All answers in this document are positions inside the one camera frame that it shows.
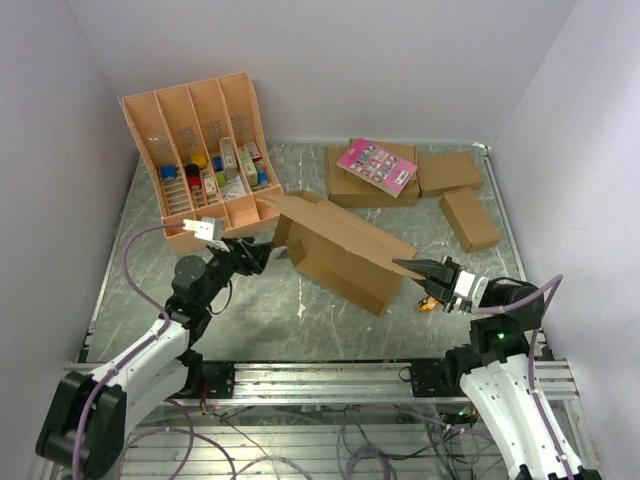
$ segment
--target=small cardboard box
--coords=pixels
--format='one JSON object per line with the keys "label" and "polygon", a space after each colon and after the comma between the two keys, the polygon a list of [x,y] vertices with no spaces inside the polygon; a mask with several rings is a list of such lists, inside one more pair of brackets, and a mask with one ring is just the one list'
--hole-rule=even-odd
{"label": "small cardboard box", "polygon": [[413,258],[415,247],[318,195],[262,202],[280,213],[273,241],[288,248],[295,268],[374,315],[386,311],[403,276],[417,277],[392,262]]}
{"label": "small cardboard box", "polygon": [[422,197],[438,197],[464,188],[480,188],[482,175],[468,152],[418,158],[418,183]]}
{"label": "small cardboard box", "polygon": [[445,193],[440,208],[465,252],[493,247],[500,241],[498,230],[472,190]]}
{"label": "small cardboard box", "polygon": [[[375,142],[405,160],[416,163],[416,147],[397,143]],[[402,189],[397,198],[340,168],[337,163],[347,147],[329,147],[325,150],[329,200],[343,208],[413,207],[418,202],[420,187],[415,176]]]}

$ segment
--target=orange object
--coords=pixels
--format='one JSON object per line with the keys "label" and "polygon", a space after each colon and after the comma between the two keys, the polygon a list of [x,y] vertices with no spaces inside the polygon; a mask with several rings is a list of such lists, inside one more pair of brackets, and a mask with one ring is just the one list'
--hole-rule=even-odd
{"label": "orange object", "polygon": [[418,310],[420,310],[421,312],[430,312],[431,310],[435,309],[439,305],[439,303],[440,302],[438,302],[433,297],[426,297],[418,302]]}

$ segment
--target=white backdrop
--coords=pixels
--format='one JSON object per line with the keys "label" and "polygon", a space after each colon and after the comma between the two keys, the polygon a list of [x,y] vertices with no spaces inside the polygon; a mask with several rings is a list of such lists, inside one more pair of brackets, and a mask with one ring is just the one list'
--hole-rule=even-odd
{"label": "white backdrop", "polygon": [[495,146],[527,272],[607,478],[638,478],[640,3],[580,0]]}
{"label": "white backdrop", "polygon": [[575,0],[69,0],[119,95],[248,71],[271,139],[494,141]]}
{"label": "white backdrop", "polygon": [[65,1],[0,10],[0,476],[22,480],[82,346],[135,147]]}

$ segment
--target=gray marble table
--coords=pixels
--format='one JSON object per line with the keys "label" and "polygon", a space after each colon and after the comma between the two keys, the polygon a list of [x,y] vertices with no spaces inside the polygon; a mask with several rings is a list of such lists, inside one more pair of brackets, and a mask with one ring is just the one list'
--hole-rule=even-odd
{"label": "gray marble table", "polygon": [[[327,194],[326,144],[276,144],[269,155],[285,191],[305,189]],[[420,145],[420,155],[469,151],[485,183],[478,190],[502,235],[497,247],[462,251],[438,206],[438,198],[420,199],[415,207],[355,209],[356,215],[416,245],[418,256],[440,259],[449,254],[469,269],[488,275],[519,276],[519,260],[509,241],[505,219],[481,150],[470,145]],[[121,270],[121,249],[139,229],[160,222],[153,187],[144,167],[136,171],[116,239],[114,262],[87,337],[87,361],[103,362],[142,335],[157,311],[138,297]],[[263,234],[268,238],[270,232]],[[129,253],[133,278],[161,303],[171,293],[177,256],[160,232],[148,234]],[[211,321],[195,349],[209,360],[337,360],[441,356],[468,342],[470,317],[437,310],[418,312],[420,287],[406,279],[382,317],[364,311],[314,281],[301,276],[286,251],[276,251],[262,276],[234,279],[233,300]],[[223,291],[214,310],[226,300]]]}

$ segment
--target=product package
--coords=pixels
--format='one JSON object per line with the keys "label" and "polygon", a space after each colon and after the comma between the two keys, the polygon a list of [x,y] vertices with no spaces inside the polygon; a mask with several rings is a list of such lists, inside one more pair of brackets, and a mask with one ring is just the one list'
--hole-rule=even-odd
{"label": "product package", "polygon": [[398,197],[417,165],[398,157],[369,140],[359,138],[338,160],[338,166],[375,185],[393,197]]}

